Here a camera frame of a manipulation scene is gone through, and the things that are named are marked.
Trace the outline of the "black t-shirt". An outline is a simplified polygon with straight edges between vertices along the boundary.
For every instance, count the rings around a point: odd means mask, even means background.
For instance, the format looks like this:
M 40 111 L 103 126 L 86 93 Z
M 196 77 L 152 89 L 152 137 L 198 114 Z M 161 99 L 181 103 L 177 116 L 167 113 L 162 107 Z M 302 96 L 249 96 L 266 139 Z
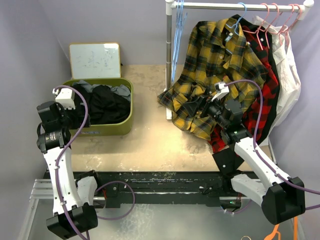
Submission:
M 126 93 L 119 95 L 116 89 L 109 85 L 90 85 L 73 83 L 72 87 L 81 93 L 87 106 L 92 125 L 118 124 L 128 118 L 131 112 L 131 94 L 126 86 Z

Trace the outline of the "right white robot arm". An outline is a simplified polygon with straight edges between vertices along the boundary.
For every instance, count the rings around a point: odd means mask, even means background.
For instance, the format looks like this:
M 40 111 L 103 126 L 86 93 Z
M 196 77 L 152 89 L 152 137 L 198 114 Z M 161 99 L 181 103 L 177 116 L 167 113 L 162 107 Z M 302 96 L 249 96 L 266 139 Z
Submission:
M 228 179 L 222 190 L 228 196 L 237 192 L 258 204 L 273 225 L 299 216 L 306 211 L 303 181 L 283 172 L 257 145 L 242 123 L 243 112 L 236 100 L 221 103 L 199 97 L 183 107 L 189 116 L 200 112 L 212 117 L 221 127 L 221 138 L 228 146 L 212 156 L 219 171 Z

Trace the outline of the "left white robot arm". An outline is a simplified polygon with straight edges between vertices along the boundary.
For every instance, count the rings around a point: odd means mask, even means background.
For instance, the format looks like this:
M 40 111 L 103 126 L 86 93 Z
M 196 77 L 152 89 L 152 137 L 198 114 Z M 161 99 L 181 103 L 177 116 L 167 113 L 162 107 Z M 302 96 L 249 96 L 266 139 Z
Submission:
M 81 237 L 98 225 L 94 196 L 101 194 L 103 184 L 94 171 L 74 178 L 71 119 L 66 109 L 55 101 L 36 109 L 41 119 L 36 144 L 46 161 L 53 190 L 53 217 L 46 220 L 46 226 L 62 240 Z

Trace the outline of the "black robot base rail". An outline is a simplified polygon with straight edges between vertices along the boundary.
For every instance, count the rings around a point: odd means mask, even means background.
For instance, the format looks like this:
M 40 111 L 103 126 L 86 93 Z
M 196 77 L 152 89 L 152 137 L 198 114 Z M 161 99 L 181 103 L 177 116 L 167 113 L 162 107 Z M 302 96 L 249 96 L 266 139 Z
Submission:
M 131 205 L 205 205 L 240 206 L 249 199 L 231 188 L 231 182 L 219 171 L 100 171 L 95 200 L 106 208 Z

